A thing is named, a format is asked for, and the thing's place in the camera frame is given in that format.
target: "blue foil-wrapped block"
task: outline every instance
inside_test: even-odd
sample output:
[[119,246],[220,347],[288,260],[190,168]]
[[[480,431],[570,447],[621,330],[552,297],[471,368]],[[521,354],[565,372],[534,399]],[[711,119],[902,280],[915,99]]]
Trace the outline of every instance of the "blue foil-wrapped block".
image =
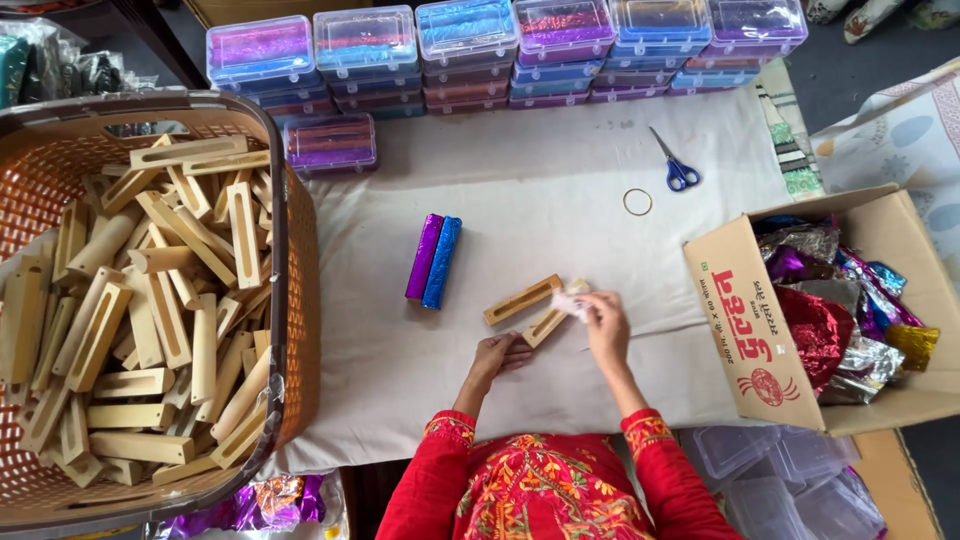
[[453,248],[457,247],[457,237],[460,236],[460,226],[463,222],[459,217],[444,217],[444,226],[440,229],[440,239],[437,241],[437,251],[430,265],[430,276],[426,280],[426,289],[423,291],[423,307],[440,309],[444,299],[444,285],[446,275],[450,271],[450,261],[453,260]]

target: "person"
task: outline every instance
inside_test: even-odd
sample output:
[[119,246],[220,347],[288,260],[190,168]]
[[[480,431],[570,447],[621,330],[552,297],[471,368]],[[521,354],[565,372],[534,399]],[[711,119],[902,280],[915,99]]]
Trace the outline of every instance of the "person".
[[453,408],[427,424],[377,540],[742,538],[637,388],[627,365],[630,325],[619,295],[579,298],[589,305],[590,350],[623,417],[620,427],[649,518],[608,435],[529,433],[473,444],[493,379],[533,353],[510,332],[477,345]]

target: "cardboard box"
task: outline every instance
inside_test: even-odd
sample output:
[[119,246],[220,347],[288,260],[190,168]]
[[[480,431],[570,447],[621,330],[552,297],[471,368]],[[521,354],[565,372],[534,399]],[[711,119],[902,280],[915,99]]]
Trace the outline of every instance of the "cardboard box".
[[[840,220],[841,242],[907,278],[900,299],[941,331],[925,373],[870,405],[819,407],[756,246],[751,223],[778,214]],[[887,184],[744,214],[684,245],[737,412],[834,436],[960,413],[960,304],[906,191]]]
[[942,540],[933,504],[900,431],[863,433],[853,441],[860,451],[860,461],[853,468],[887,524],[884,540]]
[[238,22],[368,8],[372,0],[183,0],[206,28]]

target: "metal ring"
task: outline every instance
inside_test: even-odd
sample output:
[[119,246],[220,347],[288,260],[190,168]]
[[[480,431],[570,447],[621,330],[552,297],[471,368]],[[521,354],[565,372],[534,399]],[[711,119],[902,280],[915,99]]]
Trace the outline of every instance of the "metal ring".
[[[640,193],[643,193],[644,195],[647,196],[647,200],[650,201],[650,206],[647,207],[647,210],[645,210],[643,213],[636,213],[634,211],[630,211],[630,208],[627,207],[627,195],[630,195],[634,191],[639,191]],[[652,210],[653,207],[654,207],[654,198],[650,196],[650,193],[647,193],[646,191],[640,189],[639,187],[628,189],[627,192],[623,194],[623,209],[627,210],[627,213],[631,215],[646,215],[650,213],[650,210]]]

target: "red kurta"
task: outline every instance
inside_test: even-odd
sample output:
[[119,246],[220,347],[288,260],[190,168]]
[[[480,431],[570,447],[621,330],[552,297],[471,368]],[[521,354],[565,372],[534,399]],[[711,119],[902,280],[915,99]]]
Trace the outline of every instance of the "red kurta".
[[742,540],[652,409],[621,422],[654,527],[607,435],[514,435],[472,445],[476,421],[437,413],[377,540]]

